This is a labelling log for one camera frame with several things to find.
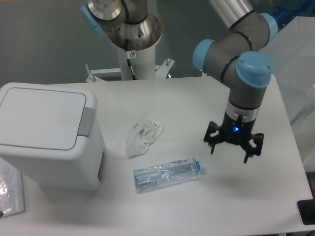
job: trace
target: black ring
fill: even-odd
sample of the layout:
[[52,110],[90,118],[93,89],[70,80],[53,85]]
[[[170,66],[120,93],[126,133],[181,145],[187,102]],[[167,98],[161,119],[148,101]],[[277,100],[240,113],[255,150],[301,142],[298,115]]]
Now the black ring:
[[228,28],[229,30],[232,30],[238,23],[240,23],[242,20],[244,20],[246,17],[248,17],[249,15],[251,15],[253,12],[255,12],[255,10],[251,10],[250,12],[246,13],[244,16],[242,16],[240,19],[238,19],[236,22],[234,22],[234,24],[232,24],[230,26],[230,28]]
[[146,17],[145,17],[145,18],[143,18],[143,19],[142,19],[142,20],[140,20],[140,21],[135,21],[135,22],[125,21],[125,23],[126,23],[126,24],[128,24],[128,25],[137,25],[137,24],[139,24],[139,23],[144,22],[144,21],[147,19],[147,17],[148,17],[148,15],[146,15]]
[[246,39],[246,41],[248,42],[248,44],[249,44],[249,46],[250,46],[250,50],[252,51],[252,42],[251,42],[250,38],[247,37],[246,34],[240,32],[240,31],[235,31],[235,32],[233,32],[233,33],[237,33],[237,34],[243,36],[243,37]]
[[129,18],[129,11],[128,11],[127,4],[125,3],[125,0],[120,0],[120,2],[122,3],[123,8],[125,9],[126,20],[128,20],[128,18]]
[[228,101],[229,101],[234,107],[237,107],[238,109],[242,109],[242,110],[246,110],[246,111],[255,110],[255,109],[257,109],[257,108],[260,107],[260,105],[259,105],[258,107],[245,108],[245,107],[240,107],[240,106],[236,105],[235,103],[233,103],[233,102],[231,101],[230,98],[228,98]]
[[222,84],[223,84],[224,75],[225,75],[225,73],[226,73],[228,67],[231,65],[232,62],[234,62],[234,61],[235,61],[237,58],[239,58],[239,57],[240,57],[240,56],[235,56],[235,57],[233,57],[233,58],[225,65],[225,67],[223,68],[223,71],[222,71],[222,73],[221,73],[221,78],[220,78],[220,81],[221,81]]

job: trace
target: black cable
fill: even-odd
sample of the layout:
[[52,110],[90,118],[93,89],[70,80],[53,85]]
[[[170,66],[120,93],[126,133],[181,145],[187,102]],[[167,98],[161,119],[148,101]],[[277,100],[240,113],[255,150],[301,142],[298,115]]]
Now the black cable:
[[[129,43],[129,40],[128,39],[125,39],[125,52],[128,51],[128,43]],[[132,80],[137,80],[136,76],[134,75],[134,72],[133,72],[133,69],[132,69],[132,66],[131,66],[131,61],[129,58],[127,58],[127,64],[130,68],[130,71],[131,71],[131,75],[132,75]]]
[[313,230],[313,231],[310,231],[307,235],[305,235],[305,236],[311,236],[313,233],[315,233],[315,230]]

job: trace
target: bolt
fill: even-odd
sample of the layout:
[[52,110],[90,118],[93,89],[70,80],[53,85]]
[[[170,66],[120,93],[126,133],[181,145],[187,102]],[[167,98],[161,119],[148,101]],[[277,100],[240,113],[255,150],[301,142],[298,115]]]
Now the bolt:
[[96,82],[96,78],[94,76],[94,74],[91,73],[90,69],[89,69],[89,65],[88,64],[85,64],[86,68],[87,68],[87,72],[88,72],[88,75],[91,75],[92,76],[92,81],[93,82]]
[[171,63],[171,59],[170,58],[166,59],[166,66],[169,66],[170,63]]
[[86,66],[86,68],[87,68],[87,72],[88,72],[88,74],[90,74],[90,73],[91,73],[91,71],[90,71],[90,69],[89,69],[89,65],[88,65],[88,64],[85,64],[85,66]]

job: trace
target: white plastic sheet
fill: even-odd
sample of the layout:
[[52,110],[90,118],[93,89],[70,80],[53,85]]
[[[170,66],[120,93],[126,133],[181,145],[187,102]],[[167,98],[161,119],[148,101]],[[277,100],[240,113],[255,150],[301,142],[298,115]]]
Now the white plastic sheet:
[[306,171],[315,171],[315,18],[296,17],[261,50],[274,61],[283,102]]

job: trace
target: gray wall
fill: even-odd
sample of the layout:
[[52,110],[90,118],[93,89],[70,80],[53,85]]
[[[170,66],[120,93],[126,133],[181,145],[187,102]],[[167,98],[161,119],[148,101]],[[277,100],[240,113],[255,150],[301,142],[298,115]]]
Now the gray wall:
[[[78,83],[90,69],[117,68],[115,48],[86,26],[80,6],[87,0],[0,2],[0,86],[9,82]],[[228,30],[207,0],[149,0],[149,11],[163,25],[157,64],[175,60],[175,77],[197,76],[195,46],[204,38],[219,40]],[[272,0],[252,1],[271,11]]]

